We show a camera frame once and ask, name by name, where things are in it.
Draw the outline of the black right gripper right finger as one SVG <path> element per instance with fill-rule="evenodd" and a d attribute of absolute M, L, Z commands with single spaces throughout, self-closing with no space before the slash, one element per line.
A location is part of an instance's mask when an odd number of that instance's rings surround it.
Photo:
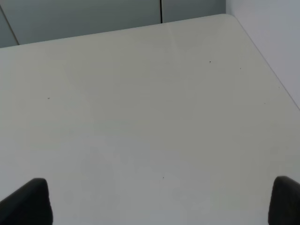
<path fill-rule="evenodd" d="M 300 184 L 287 176 L 274 180 L 268 224 L 300 225 Z"/>

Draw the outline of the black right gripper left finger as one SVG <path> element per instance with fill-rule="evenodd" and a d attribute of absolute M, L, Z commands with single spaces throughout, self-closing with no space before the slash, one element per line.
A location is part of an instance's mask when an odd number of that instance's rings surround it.
<path fill-rule="evenodd" d="M 34 178 L 0 202 L 2 225 L 52 225 L 53 211 L 46 179 Z"/>

